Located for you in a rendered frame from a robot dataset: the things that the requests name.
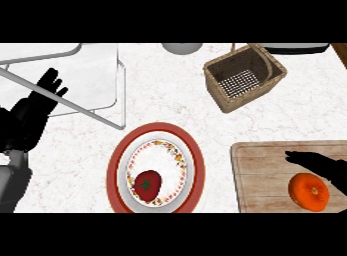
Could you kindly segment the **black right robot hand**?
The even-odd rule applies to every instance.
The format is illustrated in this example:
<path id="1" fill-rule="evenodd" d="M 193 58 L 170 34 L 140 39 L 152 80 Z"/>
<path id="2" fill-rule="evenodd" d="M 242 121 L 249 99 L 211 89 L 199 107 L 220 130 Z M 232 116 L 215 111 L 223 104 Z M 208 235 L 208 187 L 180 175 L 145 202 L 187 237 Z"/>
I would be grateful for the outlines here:
<path id="1" fill-rule="evenodd" d="M 286 151 L 285 160 L 323 177 L 347 197 L 347 161 L 334 160 L 314 152 Z"/>

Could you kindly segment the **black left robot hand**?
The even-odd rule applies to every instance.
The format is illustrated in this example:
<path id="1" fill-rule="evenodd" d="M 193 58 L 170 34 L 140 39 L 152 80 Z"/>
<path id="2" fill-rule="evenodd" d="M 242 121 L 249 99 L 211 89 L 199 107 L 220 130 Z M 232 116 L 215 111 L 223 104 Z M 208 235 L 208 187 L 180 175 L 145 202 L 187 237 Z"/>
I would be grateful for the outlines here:
<path id="1" fill-rule="evenodd" d="M 32 91 L 10 110 L 0 107 L 0 153 L 34 149 L 57 102 Z"/>

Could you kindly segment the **orange squash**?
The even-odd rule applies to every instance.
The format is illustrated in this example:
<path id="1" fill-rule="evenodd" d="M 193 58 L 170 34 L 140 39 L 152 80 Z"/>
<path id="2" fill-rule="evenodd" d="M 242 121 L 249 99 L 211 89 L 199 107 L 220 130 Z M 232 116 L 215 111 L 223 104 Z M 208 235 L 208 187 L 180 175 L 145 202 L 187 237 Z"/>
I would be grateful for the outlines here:
<path id="1" fill-rule="evenodd" d="M 329 201 L 329 190 L 322 179 L 310 173 L 297 173 L 288 182 L 292 202 L 305 210 L 320 212 Z"/>

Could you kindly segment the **wooden cutting board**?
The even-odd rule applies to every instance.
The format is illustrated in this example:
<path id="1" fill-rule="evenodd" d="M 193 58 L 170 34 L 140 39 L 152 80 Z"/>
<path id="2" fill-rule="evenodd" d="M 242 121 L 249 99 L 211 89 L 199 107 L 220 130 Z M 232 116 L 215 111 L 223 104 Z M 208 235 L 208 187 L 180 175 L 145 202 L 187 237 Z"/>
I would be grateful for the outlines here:
<path id="1" fill-rule="evenodd" d="M 308 173 L 285 160 L 285 152 L 316 152 L 347 161 L 347 140 L 238 142 L 230 158 L 241 213 L 308 213 L 291 200 L 288 182 Z"/>

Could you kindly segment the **brown wicker basket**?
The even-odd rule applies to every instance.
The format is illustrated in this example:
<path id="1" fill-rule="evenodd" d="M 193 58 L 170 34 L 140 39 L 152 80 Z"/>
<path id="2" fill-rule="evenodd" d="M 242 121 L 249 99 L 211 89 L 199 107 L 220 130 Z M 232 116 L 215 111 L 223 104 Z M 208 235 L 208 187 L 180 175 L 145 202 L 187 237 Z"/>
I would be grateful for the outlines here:
<path id="1" fill-rule="evenodd" d="M 263 96 L 286 75 L 264 47 L 248 43 L 204 64 L 207 91 L 223 113 Z"/>

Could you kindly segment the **red round placemat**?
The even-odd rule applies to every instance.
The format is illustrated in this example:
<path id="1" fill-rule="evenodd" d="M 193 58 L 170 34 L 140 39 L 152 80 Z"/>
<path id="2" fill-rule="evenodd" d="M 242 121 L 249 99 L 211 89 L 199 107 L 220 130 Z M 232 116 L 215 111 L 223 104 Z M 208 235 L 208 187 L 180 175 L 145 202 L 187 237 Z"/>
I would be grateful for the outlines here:
<path id="1" fill-rule="evenodd" d="M 128 147 L 128 144 L 136 140 L 136 138 L 140 135 L 153 131 L 168 132 L 181 139 L 183 143 L 187 146 L 192 159 L 193 159 L 193 183 L 192 183 L 187 197 L 183 200 L 177 209 L 174 210 L 174 213 L 190 212 L 195 209 L 196 203 L 199 201 L 202 187 L 204 187 L 204 179 L 205 179 L 205 166 L 204 166 L 204 158 L 202 158 L 199 147 L 189 133 L 178 126 L 170 123 L 155 122 L 155 123 L 142 125 L 125 135 L 125 137 L 122 138 L 122 140 L 119 141 L 115 147 L 115 150 L 112 152 L 112 156 L 109 159 L 108 171 L 106 171 L 106 195 L 108 195 L 108 201 L 109 201 L 112 210 L 114 212 L 118 212 L 118 213 L 131 213 L 131 210 L 125 206 L 118 193 L 116 174 L 118 174 L 119 159 Z"/>

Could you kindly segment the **white plate with floral rim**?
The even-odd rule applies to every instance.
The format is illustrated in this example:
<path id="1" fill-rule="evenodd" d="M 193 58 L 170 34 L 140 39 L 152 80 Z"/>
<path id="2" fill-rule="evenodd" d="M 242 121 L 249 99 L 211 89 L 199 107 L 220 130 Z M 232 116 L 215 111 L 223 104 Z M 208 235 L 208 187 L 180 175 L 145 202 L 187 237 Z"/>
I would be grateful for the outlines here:
<path id="1" fill-rule="evenodd" d="M 134 179 L 143 171 L 161 176 L 159 193 L 146 203 L 137 196 Z M 183 204 L 193 183 L 193 159 L 183 140 L 162 131 L 140 135 L 125 147 L 116 168 L 121 199 L 133 212 L 173 212 Z"/>

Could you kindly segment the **red tomato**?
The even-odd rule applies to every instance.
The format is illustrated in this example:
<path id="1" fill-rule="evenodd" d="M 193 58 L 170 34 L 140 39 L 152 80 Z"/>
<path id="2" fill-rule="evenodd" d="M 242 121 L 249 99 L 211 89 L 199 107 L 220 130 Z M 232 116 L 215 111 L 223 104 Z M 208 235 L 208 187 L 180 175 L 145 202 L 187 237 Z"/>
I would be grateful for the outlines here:
<path id="1" fill-rule="evenodd" d="M 149 203 L 158 196 L 161 176 L 156 171 L 143 171 L 134 179 L 134 192 L 140 200 Z"/>

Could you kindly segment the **grey round object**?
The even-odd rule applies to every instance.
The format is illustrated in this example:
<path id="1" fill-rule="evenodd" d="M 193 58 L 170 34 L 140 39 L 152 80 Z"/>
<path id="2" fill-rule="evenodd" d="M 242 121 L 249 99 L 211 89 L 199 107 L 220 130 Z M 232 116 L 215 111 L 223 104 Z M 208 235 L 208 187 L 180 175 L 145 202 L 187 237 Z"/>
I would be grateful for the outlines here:
<path id="1" fill-rule="evenodd" d="M 192 54 L 201 47 L 201 43 L 162 43 L 162 48 L 176 55 Z"/>

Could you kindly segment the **white and black appliance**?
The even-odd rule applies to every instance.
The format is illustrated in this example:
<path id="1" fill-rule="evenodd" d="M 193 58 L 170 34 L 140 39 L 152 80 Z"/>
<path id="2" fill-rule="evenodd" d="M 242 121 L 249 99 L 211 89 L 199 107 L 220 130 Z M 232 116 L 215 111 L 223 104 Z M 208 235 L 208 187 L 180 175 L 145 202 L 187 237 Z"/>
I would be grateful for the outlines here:
<path id="1" fill-rule="evenodd" d="M 300 55 L 322 53 L 328 47 L 328 43 L 263 43 L 261 46 L 270 54 Z"/>

